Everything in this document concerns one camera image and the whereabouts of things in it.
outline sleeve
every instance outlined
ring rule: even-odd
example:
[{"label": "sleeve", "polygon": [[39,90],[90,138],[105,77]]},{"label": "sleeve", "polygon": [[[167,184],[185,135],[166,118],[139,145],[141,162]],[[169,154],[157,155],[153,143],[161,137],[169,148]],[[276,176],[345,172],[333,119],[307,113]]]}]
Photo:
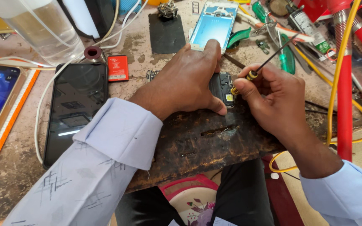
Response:
[{"label": "sleeve", "polygon": [[106,226],[137,169],[148,170],[163,123],[113,98],[33,185],[4,226]]},{"label": "sleeve", "polygon": [[344,161],[328,177],[300,179],[309,204],[330,225],[362,226],[362,168]]}]

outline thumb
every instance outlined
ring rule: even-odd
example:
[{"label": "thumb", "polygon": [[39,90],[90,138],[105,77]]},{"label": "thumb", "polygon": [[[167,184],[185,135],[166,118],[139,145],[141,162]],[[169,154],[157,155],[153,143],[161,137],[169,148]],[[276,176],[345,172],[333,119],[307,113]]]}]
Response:
[{"label": "thumb", "polygon": [[233,85],[248,102],[250,108],[258,109],[262,107],[264,99],[251,81],[245,78],[238,78],[234,81]]},{"label": "thumb", "polygon": [[219,98],[213,96],[212,94],[210,95],[212,96],[212,99],[210,100],[209,106],[207,108],[221,116],[225,116],[227,114],[226,105]]}]

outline phone charging board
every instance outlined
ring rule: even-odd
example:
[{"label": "phone charging board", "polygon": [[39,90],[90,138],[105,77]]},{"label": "phone charging board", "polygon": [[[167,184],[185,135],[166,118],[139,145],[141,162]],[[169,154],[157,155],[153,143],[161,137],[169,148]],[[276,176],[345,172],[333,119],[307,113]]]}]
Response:
[{"label": "phone charging board", "polygon": [[224,102],[227,108],[234,108],[234,96],[231,94],[233,82],[227,72],[214,73],[209,81],[209,90]]}]

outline leg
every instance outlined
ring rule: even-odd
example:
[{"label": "leg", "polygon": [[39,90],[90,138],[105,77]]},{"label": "leg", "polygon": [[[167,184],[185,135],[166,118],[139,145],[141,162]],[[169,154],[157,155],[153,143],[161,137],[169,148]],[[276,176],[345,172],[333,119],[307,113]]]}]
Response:
[{"label": "leg", "polygon": [[115,210],[118,226],[168,226],[174,219],[184,222],[158,187],[125,194]]},{"label": "leg", "polygon": [[211,224],[217,216],[238,226],[274,226],[260,158],[224,167]]}]

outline workbench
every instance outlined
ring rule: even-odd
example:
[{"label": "workbench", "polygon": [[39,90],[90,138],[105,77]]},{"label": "workbench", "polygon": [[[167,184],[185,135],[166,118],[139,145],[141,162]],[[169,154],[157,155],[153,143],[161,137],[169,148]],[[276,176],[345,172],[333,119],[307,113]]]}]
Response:
[{"label": "workbench", "polygon": [[[185,38],[194,28],[198,15],[192,14],[192,1],[176,2],[178,14],[182,18]],[[199,1],[200,11],[204,1]],[[123,33],[119,46],[105,51],[108,55],[128,56],[129,81],[110,83],[110,97],[127,100],[134,92],[145,84],[145,74],[149,69],[160,70],[172,58],[173,54],[152,54],[149,36],[148,14],[156,13],[154,6],[147,6],[135,23]],[[247,29],[250,25],[237,19],[233,30]],[[118,37],[106,44],[115,44]],[[265,55],[255,44],[255,39],[265,40],[271,46],[270,55],[277,47],[268,35],[261,35],[240,42],[239,49],[229,55],[243,64],[264,62],[270,55]],[[82,38],[85,46],[93,40]],[[0,57],[20,56],[43,62],[36,52],[19,36],[11,35],[7,40],[0,38]],[[279,65],[278,58],[272,63]],[[234,78],[240,69],[227,59],[220,62],[221,71],[229,72]],[[15,124],[0,152],[0,220],[3,220],[32,185],[43,175],[45,170],[38,162],[34,144],[34,126],[36,109],[41,94],[54,71],[43,71],[39,74]],[[327,106],[330,86],[314,72],[308,75],[296,63],[296,75],[306,82],[305,99],[319,105]],[[43,101],[39,125],[38,140],[43,150],[48,114],[51,101],[52,86]],[[354,129],[362,129],[362,115],[354,109]],[[326,137],[326,116],[307,113],[307,122],[321,139]],[[234,109],[226,116],[219,116],[209,110],[198,110],[192,113],[178,112],[164,121],[159,136],[152,168],[137,171],[127,191],[135,191],[169,182],[198,173],[218,169],[226,165],[243,162],[268,154],[284,151],[284,147],[271,134],[260,128],[250,114],[245,101],[237,99]]]}]

